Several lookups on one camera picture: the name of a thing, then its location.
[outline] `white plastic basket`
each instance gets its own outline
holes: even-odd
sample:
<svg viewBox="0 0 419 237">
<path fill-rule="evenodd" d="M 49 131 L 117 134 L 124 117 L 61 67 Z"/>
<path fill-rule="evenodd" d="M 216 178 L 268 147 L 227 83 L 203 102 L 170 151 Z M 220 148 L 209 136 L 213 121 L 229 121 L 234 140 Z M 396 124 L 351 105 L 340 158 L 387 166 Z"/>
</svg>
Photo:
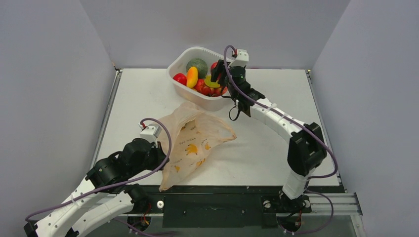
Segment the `white plastic basket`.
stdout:
<svg viewBox="0 0 419 237">
<path fill-rule="evenodd" d="M 221 96 L 205 96 L 173 80 L 174 75 L 178 73 L 186 75 L 186 64 L 193 58 L 204 60 L 208 65 L 209 71 L 211 65 L 219 59 L 222 59 L 223 56 L 203 47 L 192 47 L 185 50 L 166 70 L 167 78 L 173 83 L 177 94 L 209 111 L 220 110 L 227 103 L 231 103 L 230 100 L 222 98 Z"/>
</svg>

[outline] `translucent plastic bag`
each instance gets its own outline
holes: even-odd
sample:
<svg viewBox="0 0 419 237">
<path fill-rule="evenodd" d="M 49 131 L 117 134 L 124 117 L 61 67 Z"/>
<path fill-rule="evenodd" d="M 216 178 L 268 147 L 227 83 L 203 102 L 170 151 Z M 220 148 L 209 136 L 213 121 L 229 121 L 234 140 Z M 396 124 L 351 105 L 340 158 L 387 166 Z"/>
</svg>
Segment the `translucent plastic bag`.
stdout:
<svg viewBox="0 0 419 237">
<path fill-rule="evenodd" d="M 160 191 L 185 179 L 207 160 L 214 147 L 237 138 L 226 122 L 199 110 L 192 102 L 184 102 L 171 115 L 159 120 L 167 127 L 172 139 L 170 160 L 163 168 Z M 167 154 L 166 134 L 161 132 L 157 140 Z"/>
</svg>

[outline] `black bracket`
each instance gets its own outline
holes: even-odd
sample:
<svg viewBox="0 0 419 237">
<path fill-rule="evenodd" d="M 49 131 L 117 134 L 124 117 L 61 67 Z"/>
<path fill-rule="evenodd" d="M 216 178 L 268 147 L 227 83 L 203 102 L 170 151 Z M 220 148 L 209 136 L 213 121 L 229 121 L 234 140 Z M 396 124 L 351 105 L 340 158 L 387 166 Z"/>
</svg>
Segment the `black bracket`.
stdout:
<svg viewBox="0 0 419 237">
<path fill-rule="evenodd" d="M 316 137 L 324 142 L 322 129 L 315 122 L 304 126 Z M 323 148 L 310 134 L 302 130 L 293 132 L 288 146 L 288 164 L 290 168 L 301 176 L 307 176 L 313 168 L 319 166 L 326 158 L 326 149 Z"/>
<path fill-rule="evenodd" d="M 142 138 L 135 138 L 125 145 L 121 152 L 115 152 L 101 159 L 87 172 L 86 180 L 90 180 L 95 188 L 128 180 L 144 170 L 158 167 L 166 155 L 160 143 L 157 147 Z"/>
<path fill-rule="evenodd" d="M 300 196 L 296 199 L 289 200 L 285 195 L 268 195 L 260 198 L 262 205 L 262 228 L 277 228 L 277 213 L 310 213 L 311 206 L 308 196 Z"/>
</svg>

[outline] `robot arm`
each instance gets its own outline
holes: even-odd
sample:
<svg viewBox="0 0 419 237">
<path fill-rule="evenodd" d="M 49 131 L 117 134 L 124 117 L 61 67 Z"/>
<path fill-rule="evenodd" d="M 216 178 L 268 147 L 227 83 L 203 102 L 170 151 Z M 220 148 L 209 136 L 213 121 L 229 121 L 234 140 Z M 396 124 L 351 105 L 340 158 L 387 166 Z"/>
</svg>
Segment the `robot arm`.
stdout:
<svg viewBox="0 0 419 237">
<path fill-rule="evenodd" d="M 211 71 L 211 80 L 217 80 L 221 75 L 218 83 L 221 86 L 227 87 L 231 95 L 231 99 L 235 102 L 239 112 L 243 112 L 249 117 L 261 121 L 278 135 L 280 135 L 288 144 L 288 164 L 291 168 L 287 181 L 283 186 L 282 192 L 287 198 L 286 201 L 300 199 L 306 189 L 308 178 L 318 167 L 323 159 L 326 157 L 326 150 L 307 132 L 299 126 L 284 119 L 284 116 L 291 118 L 295 123 L 298 123 L 312 133 L 314 133 L 321 141 L 323 141 L 323 134 L 321 128 L 316 123 L 310 125 L 296 120 L 288 116 L 282 110 L 276 108 L 276 105 L 271 103 L 263 94 L 253 89 L 246 81 L 246 64 L 249 61 L 249 55 L 245 50 L 236 49 L 232 57 L 234 60 L 229 64 L 229 72 L 232 76 L 233 82 L 236 86 L 251 99 L 258 103 L 265 105 L 268 109 L 249 101 L 246 97 L 240 94 L 235 87 L 230 83 L 227 73 L 224 68 L 223 60 L 219 60 L 217 66 Z M 276 110 L 283 114 L 280 116 L 273 112 Z"/>
<path fill-rule="evenodd" d="M 142 211 L 147 205 L 147 195 L 139 184 L 103 190 L 82 197 L 95 189 L 127 181 L 143 170 L 154 170 L 165 159 L 157 137 L 158 125 L 150 125 L 140 133 L 140 138 L 125 145 L 121 152 L 99 160 L 87 173 L 80 185 L 65 202 L 72 202 L 55 209 L 37 222 L 28 222 L 24 230 L 28 237 L 80 237 L 112 218 L 135 208 Z M 110 201 L 90 210 L 109 193 L 119 193 Z"/>
</svg>

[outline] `black wire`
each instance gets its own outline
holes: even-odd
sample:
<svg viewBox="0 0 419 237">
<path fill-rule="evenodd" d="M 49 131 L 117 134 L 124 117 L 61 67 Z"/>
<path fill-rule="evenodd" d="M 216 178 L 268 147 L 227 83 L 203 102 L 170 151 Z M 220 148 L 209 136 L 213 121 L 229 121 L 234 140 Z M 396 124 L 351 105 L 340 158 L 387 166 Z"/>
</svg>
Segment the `black wire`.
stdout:
<svg viewBox="0 0 419 237">
<path fill-rule="evenodd" d="M 230 112 L 228 112 L 228 117 L 230 118 L 231 121 L 236 121 L 239 118 L 240 115 L 240 110 L 237 112 L 237 115 L 234 119 L 231 118 L 231 111 L 235 108 L 236 106 L 234 106 L 233 108 L 230 109 Z"/>
<path fill-rule="evenodd" d="M 222 95 L 222 92 L 224 91 L 224 89 L 226 88 L 227 86 L 223 86 L 223 88 L 221 89 L 221 97 L 222 98 L 227 98 L 227 99 L 232 99 L 232 97 L 231 96 L 224 96 L 224 95 Z"/>
<path fill-rule="evenodd" d="M 293 223 L 292 221 L 288 221 L 287 219 L 294 216 L 295 214 L 297 214 L 297 212 L 293 212 L 286 217 L 278 217 L 278 220 L 281 221 L 281 223 L 284 223 L 284 222 Z"/>
</svg>

